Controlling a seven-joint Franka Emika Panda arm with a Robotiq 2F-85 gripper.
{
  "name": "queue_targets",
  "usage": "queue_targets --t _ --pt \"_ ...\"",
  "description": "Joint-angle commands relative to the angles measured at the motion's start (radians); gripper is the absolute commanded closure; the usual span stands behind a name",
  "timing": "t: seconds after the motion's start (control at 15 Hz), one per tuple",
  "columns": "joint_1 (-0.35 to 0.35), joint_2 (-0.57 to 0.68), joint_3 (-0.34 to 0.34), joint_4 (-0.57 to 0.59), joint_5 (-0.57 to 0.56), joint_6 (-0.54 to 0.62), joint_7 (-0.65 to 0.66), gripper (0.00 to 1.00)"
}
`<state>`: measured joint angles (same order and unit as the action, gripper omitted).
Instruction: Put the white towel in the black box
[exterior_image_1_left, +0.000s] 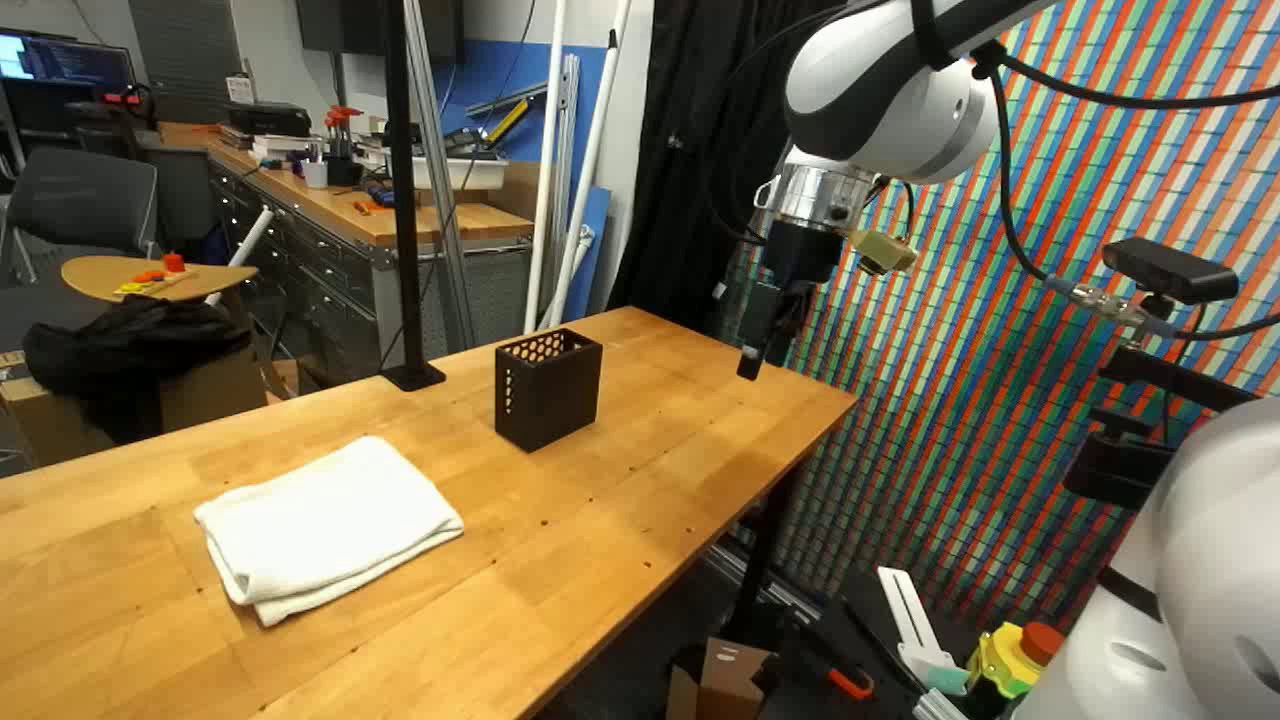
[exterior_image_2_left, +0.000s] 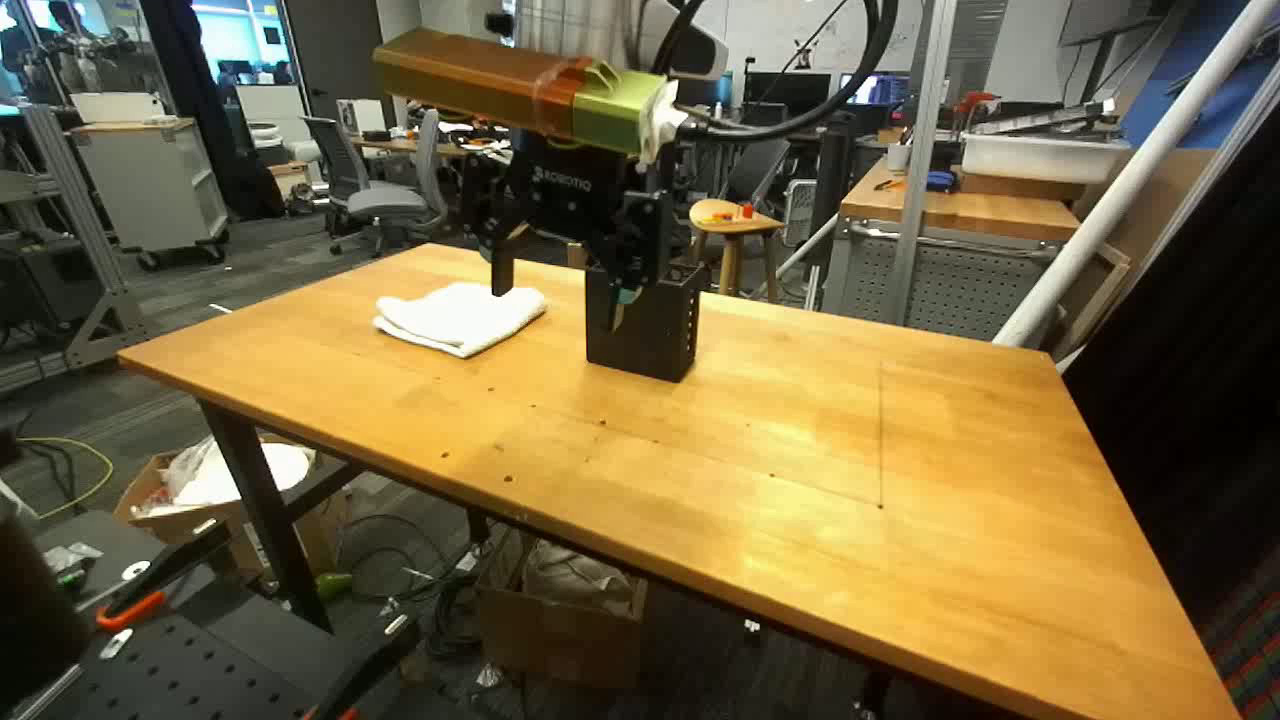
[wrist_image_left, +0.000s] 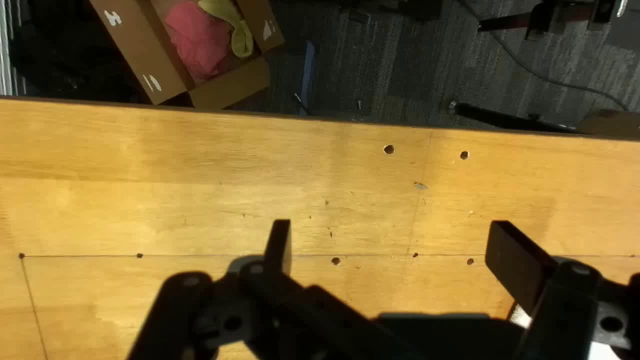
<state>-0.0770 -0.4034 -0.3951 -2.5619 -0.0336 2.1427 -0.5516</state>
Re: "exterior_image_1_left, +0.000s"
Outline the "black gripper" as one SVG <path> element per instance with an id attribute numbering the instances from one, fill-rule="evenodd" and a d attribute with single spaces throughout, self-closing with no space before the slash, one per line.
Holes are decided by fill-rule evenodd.
<path id="1" fill-rule="evenodd" d="M 783 317 L 824 285 L 845 235 L 863 210 L 872 175 L 845 164 L 783 164 L 759 192 L 764 256 L 746 294 L 746 345 L 736 377 L 754 379 L 764 356 L 783 345 Z"/>

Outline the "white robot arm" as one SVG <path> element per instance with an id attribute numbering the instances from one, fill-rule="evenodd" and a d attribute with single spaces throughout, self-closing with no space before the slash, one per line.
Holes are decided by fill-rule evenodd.
<path id="1" fill-rule="evenodd" d="M 764 278 L 739 367 L 838 260 L 872 175 L 951 179 L 996 136 L 963 61 L 1051 0 L 863 0 L 783 80 L 786 151 L 764 188 Z M 1077 630 L 1012 720 L 1280 720 L 1280 401 L 1200 425 L 1164 466 Z"/>

